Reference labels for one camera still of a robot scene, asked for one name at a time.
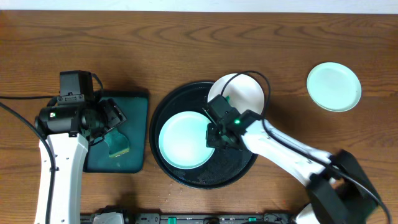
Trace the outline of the white plate with green stain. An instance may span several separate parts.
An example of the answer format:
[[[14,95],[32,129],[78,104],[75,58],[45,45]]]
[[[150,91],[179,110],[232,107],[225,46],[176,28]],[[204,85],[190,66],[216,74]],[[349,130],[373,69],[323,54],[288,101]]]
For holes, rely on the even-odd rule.
[[[264,92],[260,84],[248,75],[239,75],[231,80],[222,95],[240,113],[251,110],[262,114],[265,101]]]

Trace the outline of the mint green plate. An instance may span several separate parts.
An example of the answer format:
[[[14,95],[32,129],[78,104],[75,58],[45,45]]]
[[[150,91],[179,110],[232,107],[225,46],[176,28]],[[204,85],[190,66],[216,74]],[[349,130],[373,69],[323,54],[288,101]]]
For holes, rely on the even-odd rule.
[[[344,112],[359,103],[362,86],[357,75],[347,66],[325,62],[309,72],[307,91],[313,102],[324,110]]]
[[[215,149],[206,145],[206,131],[210,120],[197,112],[184,111],[169,118],[159,134],[162,157],[178,169],[202,166]]]

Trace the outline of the yellow green sponge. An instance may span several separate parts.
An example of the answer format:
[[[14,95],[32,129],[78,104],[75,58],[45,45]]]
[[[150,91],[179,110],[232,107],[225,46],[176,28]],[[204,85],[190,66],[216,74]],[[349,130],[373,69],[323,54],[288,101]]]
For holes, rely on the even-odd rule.
[[[109,147],[110,158],[118,157],[130,150],[128,138],[120,133],[117,128],[107,133],[104,136],[104,141]]]

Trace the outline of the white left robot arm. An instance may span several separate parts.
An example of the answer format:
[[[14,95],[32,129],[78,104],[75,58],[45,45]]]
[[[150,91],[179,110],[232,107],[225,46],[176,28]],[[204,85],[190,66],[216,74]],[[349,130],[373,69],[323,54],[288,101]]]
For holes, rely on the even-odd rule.
[[[117,127],[127,119],[112,99],[95,92],[94,73],[60,73],[60,94],[35,118],[41,156],[36,223],[79,223],[81,179],[91,146],[105,142],[110,157],[130,145]]]

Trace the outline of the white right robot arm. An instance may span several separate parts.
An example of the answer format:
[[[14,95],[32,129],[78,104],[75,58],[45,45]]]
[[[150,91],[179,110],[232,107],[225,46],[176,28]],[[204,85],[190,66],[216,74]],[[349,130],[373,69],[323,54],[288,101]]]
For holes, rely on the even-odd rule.
[[[211,123],[208,147],[239,149],[265,157],[295,177],[310,199],[293,223],[366,223],[382,205],[355,157],[310,147],[273,127],[261,115],[240,113],[217,95],[204,106]]]

